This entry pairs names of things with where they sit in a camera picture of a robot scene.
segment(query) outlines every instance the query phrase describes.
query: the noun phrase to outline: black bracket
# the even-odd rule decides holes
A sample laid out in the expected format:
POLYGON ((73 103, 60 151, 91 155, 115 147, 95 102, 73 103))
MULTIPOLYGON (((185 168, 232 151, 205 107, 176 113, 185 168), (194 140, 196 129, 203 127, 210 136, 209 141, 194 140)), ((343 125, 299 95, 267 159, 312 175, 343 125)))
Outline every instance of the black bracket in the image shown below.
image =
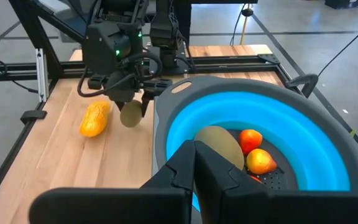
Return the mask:
POLYGON ((28 121, 33 121, 36 119, 44 119, 46 115, 47 112, 42 110, 26 111, 23 113, 20 120, 23 122, 23 124, 26 124, 28 121))
POLYGON ((103 83, 107 82, 107 76, 105 75, 92 75, 88 79, 88 87, 91 90, 100 90, 102 88, 103 83))
POLYGON ((298 85, 304 85, 302 88, 302 94, 309 98, 318 82, 318 76, 316 74, 307 74, 300 77, 296 77, 287 82, 288 87, 297 87, 298 85))
POLYGON ((154 97, 161 95, 161 93, 170 85, 172 85, 172 80, 163 78, 159 80, 148 80, 143 83, 142 117, 146 114, 150 100, 154 100, 154 97))
POLYGON ((265 60, 266 62, 275 64, 275 65, 280 64, 280 61, 278 60, 278 58, 274 54, 258 54, 258 57, 260 59, 265 60))

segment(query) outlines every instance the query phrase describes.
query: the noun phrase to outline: cable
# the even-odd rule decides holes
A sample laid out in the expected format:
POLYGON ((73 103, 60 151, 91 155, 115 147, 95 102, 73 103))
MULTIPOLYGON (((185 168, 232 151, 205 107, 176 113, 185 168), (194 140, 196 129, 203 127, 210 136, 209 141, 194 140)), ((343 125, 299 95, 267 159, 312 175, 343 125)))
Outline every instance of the cable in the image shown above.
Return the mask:
POLYGON ((14 80, 12 80, 12 82, 15 83, 16 85, 22 87, 23 89, 29 91, 30 93, 38 93, 38 90, 33 90, 33 89, 29 88, 29 87, 26 87, 26 86, 24 86, 24 85, 21 85, 20 83, 17 83, 17 82, 14 81, 14 80))
MULTIPOLYGON (((0 61, 0 64, 4 67, 4 71, 1 72, 0 77, 5 77, 7 76, 7 66, 4 62, 0 61)), ((26 87, 24 85, 21 85, 20 83, 17 83, 16 81, 12 80, 13 83, 15 83, 16 85, 18 85, 19 87, 22 87, 23 89, 29 91, 30 93, 38 93, 38 90, 35 89, 31 89, 29 87, 26 87)))
POLYGON ((74 7, 74 5, 73 5, 73 3, 71 2, 71 0, 67 0, 67 1, 68 1, 68 3, 72 6, 72 8, 74 9, 75 13, 77 13, 77 15, 82 19, 82 21, 84 21, 85 24, 87 24, 86 21, 85 21, 85 18, 81 15, 81 13, 79 12, 79 10, 78 10, 76 7, 74 7))
POLYGON ((5 64, 4 62, 2 62, 2 61, 0 61, 0 64, 4 67, 4 71, 1 72, 0 77, 5 77, 5 76, 7 76, 7 66, 6 66, 6 64, 5 64))
POLYGON ((94 13, 94 9, 96 7, 96 4, 98 3, 99 0, 94 0, 92 2, 91 8, 89 9, 89 13, 88 13, 88 19, 86 20, 86 26, 88 27, 91 24, 92 21, 92 17, 93 17, 93 13, 94 13))
POLYGON ((324 68, 320 71, 320 73, 318 73, 318 76, 320 77, 320 75, 322 74, 322 72, 328 67, 329 64, 331 64, 335 58, 337 58, 345 49, 347 49, 348 46, 350 46, 353 41, 355 41, 356 39, 358 38, 358 35, 352 39, 352 41, 350 41, 337 55, 335 55, 335 57, 333 59, 331 59, 327 64, 326 66, 324 66, 324 68))
MULTIPOLYGON (((143 59, 143 58, 152 59, 157 63, 157 70, 152 75, 152 77, 159 76, 161 74, 161 71, 162 71, 162 61, 161 61, 161 59, 159 57, 157 57, 156 55, 154 55, 154 54, 152 54, 150 52, 142 52, 142 53, 139 53, 139 54, 131 55, 131 56, 123 59, 120 63, 123 66, 125 66, 128 63, 131 63, 131 62, 134 62, 136 60, 143 59)), ((106 93, 107 91, 112 90, 114 87, 122 84, 123 82, 127 81, 128 79, 135 78, 135 74, 130 74, 130 75, 127 75, 124 78, 120 79, 115 84, 109 86, 107 89, 99 90, 99 91, 96 91, 96 92, 93 92, 93 93, 83 93, 81 91, 81 88, 82 88, 82 85, 83 85, 83 82, 84 82, 86 74, 88 74, 88 66, 85 67, 84 73, 82 74, 82 76, 80 78, 80 81, 78 82, 78 86, 77 86, 77 92, 82 97, 94 97, 94 96, 102 95, 103 93, 106 93)))
POLYGON ((234 45, 234 36, 236 34, 237 25, 238 25, 238 23, 240 21, 241 12, 244 10, 245 6, 246 6, 246 4, 242 5, 242 8, 241 8, 240 13, 239 13, 239 17, 237 18, 236 24, 234 25, 234 31, 233 31, 233 36, 231 37, 231 40, 230 40, 230 45, 234 45))
POLYGON ((82 88, 82 84, 84 83, 84 79, 85 79, 86 74, 88 74, 88 66, 85 67, 84 73, 82 74, 82 76, 80 78, 80 81, 78 82, 78 86, 77 86, 77 93, 82 97, 94 97, 94 96, 102 95, 103 93, 112 90, 114 87, 122 84, 123 82, 127 81, 128 79, 135 77, 134 74, 130 74, 130 75, 127 75, 124 78, 120 79, 115 84, 109 86, 109 88, 107 88, 107 89, 99 90, 99 91, 96 91, 96 92, 93 92, 93 93, 83 93, 81 91, 81 88, 82 88))
POLYGON ((244 25, 242 26, 240 45, 242 45, 242 41, 244 40, 244 34, 246 33, 247 20, 248 20, 248 16, 246 16, 246 19, 244 20, 244 25))
POLYGON ((136 60, 144 59, 144 58, 152 59, 155 63, 157 63, 157 70, 155 71, 154 76, 160 76, 160 74, 162 72, 162 67, 163 67, 162 61, 157 55, 155 55, 151 52, 142 52, 142 53, 131 55, 127 58, 124 58, 120 63, 123 66, 125 66, 130 62, 134 62, 136 60))
POLYGON ((179 38, 181 38, 185 44, 186 44, 186 51, 187 51, 187 54, 189 55, 189 59, 190 59, 190 63, 191 63, 191 69, 193 71, 196 70, 196 64, 194 63, 194 60, 193 60, 193 57, 191 56, 191 53, 190 53, 190 48, 189 48, 189 41, 181 34, 181 32, 178 30, 178 36, 179 38))

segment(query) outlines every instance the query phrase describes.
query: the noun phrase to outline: wooden tabletop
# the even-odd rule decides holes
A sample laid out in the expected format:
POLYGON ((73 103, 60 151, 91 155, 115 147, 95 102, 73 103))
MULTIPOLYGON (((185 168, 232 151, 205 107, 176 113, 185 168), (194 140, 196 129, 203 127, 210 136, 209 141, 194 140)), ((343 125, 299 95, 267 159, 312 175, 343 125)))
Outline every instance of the wooden tabletop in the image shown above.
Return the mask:
MULTIPOLYGON (((190 47, 193 56, 270 54, 266 45, 190 47)), ((81 60, 77 50, 71 60, 81 60)), ((220 73, 282 85, 274 72, 220 73)), ((175 81, 182 76, 171 77, 175 81)), ((106 130, 95 138, 79 134, 87 106, 105 96, 82 98, 78 80, 60 80, 0 186, 0 223, 28 223, 29 207, 39 194, 57 187, 138 188, 151 177, 153 102, 134 128, 124 127, 112 103, 106 130)))

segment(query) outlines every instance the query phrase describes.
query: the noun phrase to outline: metal clamp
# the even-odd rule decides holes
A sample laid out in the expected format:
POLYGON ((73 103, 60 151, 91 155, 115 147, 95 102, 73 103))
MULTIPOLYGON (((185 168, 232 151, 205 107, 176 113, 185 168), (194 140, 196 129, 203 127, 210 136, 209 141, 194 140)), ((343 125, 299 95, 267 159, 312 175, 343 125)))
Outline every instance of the metal clamp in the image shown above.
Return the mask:
POLYGON ((35 50, 37 64, 38 96, 40 102, 46 102, 49 97, 47 59, 43 49, 35 50))

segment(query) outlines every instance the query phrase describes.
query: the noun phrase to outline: gray concrete floor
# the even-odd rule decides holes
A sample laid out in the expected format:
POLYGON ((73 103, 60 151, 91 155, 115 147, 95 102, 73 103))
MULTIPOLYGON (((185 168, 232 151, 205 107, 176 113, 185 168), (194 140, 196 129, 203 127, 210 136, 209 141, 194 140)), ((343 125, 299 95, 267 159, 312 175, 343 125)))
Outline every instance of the gray concrete floor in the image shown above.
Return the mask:
MULTIPOLYGON (((229 44, 229 34, 240 8, 239 4, 193 5, 191 45, 229 44)), ((253 9, 278 44, 305 73, 318 73, 357 35, 354 31, 358 31, 358 9, 334 10, 326 7, 323 0, 260 0, 253 9)), ((17 25, 18 21, 9 2, 0 0, 0 60, 6 63, 35 62, 34 48, 22 26, 17 25)), ((242 24, 243 18, 237 32, 241 31, 242 24)), ((68 60, 78 44, 60 42, 56 30, 46 22, 43 25, 59 59, 68 60)), ((253 34, 246 36, 246 44, 267 44, 288 73, 292 77, 298 76, 288 58, 253 18, 249 19, 247 33, 253 34)), ((36 88, 35 82, 21 83, 36 88)), ((358 132, 358 40, 326 69, 318 88, 358 132)), ((322 106, 314 95, 310 99, 322 106)), ((36 104, 34 94, 11 82, 0 82, 0 165, 23 128, 20 116, 25 110, 35 108, 36 104)))

